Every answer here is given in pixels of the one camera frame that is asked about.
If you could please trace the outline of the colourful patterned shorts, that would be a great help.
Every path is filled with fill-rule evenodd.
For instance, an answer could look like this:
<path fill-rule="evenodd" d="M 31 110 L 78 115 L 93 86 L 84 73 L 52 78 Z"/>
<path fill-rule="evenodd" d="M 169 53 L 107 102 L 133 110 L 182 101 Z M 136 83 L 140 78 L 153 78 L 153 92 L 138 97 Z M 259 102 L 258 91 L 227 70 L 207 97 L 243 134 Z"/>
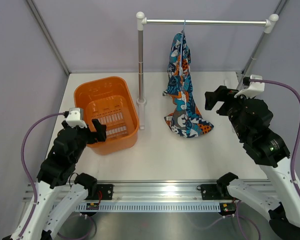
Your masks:
<path fill-rule="evenodd" d="M 168 84 L 162 93 L 163 96 L 171 97 L 175 109 L 164 120 L 173 133 L 190 139 L 208 134 L 214 129 L 214 125 L 203 118 L 194 100 L 190 70 L 191 51 L 187 45 L 186 34 L 184 58 L 187 58 L 188 64 L 183 75 L 179 76 L 181 36 L 182 32 L 179 32 L 173 38 L 167 67 Z"/>

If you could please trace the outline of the light blue clothes hanger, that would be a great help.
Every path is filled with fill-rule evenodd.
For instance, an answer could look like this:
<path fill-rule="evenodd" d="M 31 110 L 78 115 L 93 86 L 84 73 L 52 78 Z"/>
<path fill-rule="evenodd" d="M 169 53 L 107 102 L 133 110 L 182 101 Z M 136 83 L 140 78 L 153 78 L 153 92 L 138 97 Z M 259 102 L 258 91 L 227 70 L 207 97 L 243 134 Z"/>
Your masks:
<path fill-rule="evenodd" d="M 178 72 L 178 75 L 180 77 L 183 76 L 183 72 L 184 72 L 184 68 L 187 67 L 188 65 L 188 62 L 187 62 L 187 58 L 185 58 L 185 54 L 184 54 L 184 51 L 185 51 L 185 46 L 184 46 L 184 43 L 185 43 L 185 26 L 186 26 L 186 20 L 184 20 L 183 22 L 183 29 L 181 31 L 182 35 L 181 35 L 181 38 L 180 38 L 180 61 L 179 61 L 179 72 Z"/>

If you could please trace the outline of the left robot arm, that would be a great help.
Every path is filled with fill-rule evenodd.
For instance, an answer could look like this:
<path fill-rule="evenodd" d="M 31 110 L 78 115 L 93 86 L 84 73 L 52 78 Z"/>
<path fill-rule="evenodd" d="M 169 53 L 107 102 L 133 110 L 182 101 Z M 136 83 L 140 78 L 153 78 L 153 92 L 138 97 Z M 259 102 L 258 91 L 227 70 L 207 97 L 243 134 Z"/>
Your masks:
<path fill-rule="evenodd" d="M 37 181 L 31 184 L 33 197 L 28 209 L 14 233 L 6 236 L 7 240 L 53 240 L 83 200 L 102 196 L 97 190 L 97 179 L 81 173 L 67 195 L 53 207 L 86 146 L 107 139 L 106 125 L 97 119 L 93 119 L 92 124 L 94 131 L 79 125 L 71 127 L 66 121 L 62 122 L 63 129 L 57 134 L 47 158 L 42 162 Z"/>

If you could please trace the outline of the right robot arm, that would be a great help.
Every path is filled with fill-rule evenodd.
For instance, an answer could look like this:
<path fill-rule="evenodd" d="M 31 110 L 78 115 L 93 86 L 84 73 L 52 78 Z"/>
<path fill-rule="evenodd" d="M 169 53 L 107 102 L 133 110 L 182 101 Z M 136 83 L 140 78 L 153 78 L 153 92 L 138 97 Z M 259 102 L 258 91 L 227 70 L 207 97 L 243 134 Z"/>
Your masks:
<path fill-rule="evenodd" d="M 291 169 L 292 160 L 284 140 L 269 128 L 273 113 L 268 105 L 261 99 L 240 96 L 238 90 L 224 85 L 204 96 L 207 111 L 222 102 L 217 114 L 228 117 L 243 149 L 266 174 L 278 199 L 246 185 L 232 172 L 216 181 L 218 196 L 246 203 L 268 221 L 281 239 L 300 240 L 300 188 L 295 188 L 298 178 Z"/>

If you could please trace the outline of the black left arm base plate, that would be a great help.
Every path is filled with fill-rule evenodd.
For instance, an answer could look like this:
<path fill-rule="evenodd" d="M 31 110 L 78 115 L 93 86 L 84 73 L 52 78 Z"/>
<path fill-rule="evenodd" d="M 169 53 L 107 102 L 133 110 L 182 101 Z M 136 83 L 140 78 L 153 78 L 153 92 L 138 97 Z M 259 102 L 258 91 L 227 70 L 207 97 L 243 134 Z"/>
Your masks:
<path fill-rule="evenodd" d="M 112 200 L 113 199 L 113 184 L 97 184 L 88 189 L 88 196 L 86 200 L 98 201 L 101 200 Z"/>

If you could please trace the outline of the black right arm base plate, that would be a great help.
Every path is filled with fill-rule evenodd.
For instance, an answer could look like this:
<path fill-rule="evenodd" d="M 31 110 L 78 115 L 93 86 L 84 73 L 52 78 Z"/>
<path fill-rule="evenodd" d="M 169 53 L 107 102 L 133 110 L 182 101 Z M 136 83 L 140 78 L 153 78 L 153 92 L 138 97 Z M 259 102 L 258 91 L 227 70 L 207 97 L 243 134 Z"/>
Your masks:
<path fill-rule="evenodd" d="M 228 195 L 222 195 L 217 188 L 217 184 L 201 184 L 196 186 L 196 190 L 200 192 L 202 200 L 232 200 Z"/>

